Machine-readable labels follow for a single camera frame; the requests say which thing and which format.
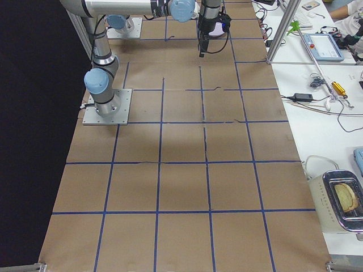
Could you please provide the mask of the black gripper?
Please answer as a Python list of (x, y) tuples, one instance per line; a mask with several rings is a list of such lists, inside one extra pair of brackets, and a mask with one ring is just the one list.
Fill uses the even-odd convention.
[(217, 18), (208, 19), (204, 16), (200, 16), (198, 19), (198, 40), (199, 40), (199, 57), (204, 58), (205, 49), (203, 47), (203, 41), (209, 38), (209, 33), (215, 29)]

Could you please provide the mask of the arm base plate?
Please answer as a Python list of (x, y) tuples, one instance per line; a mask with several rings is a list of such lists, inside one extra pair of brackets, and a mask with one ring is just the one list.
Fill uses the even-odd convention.
[(115, 29), (108, 27), (107, 37), (109, 40), (135, 40), (140, 39), (142, 29), (142, 18), (130, 17), (126, 19), (123, 28)]
[(89, 107), (85, 107), (84, 125), (127, 125), (129, 119), (132, 89), (113, 89), (114, 97), (107, 104), (94, 103), (90, 95)]

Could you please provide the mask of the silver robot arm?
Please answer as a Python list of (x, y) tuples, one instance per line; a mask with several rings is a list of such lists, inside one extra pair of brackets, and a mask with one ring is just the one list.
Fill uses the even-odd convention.
[[(100, 1), (90, 8), (97, 14), (107, 14), (108, 24), (114, 29), (127, 28), (128, 15), (148, 15), (151, 20), (171, 16), (179, 23), (191, 20), (197, 4), (195, 1)], [(210, 33), (217, 23), (229, 32), (230, 17), (224, 13), (221, 1), (202, 1), (197, 16), (197, 38), (199, 57), (208, 51)]]
[(81, 18), (87, 32), (92, 69), (85, 74), (84, 82), (100, 116), (113, 115), (121, 105), (112, 88), (119, 60), (109, 46), (104, 21), (113, 28), (118, 24), (121, 29), (130, 15), (148, 15), (151, 18), (171, 16), (184, 23), (194, 19), (199, 10), (195, 1), (61, 1), (61, 4), (68, 12)]

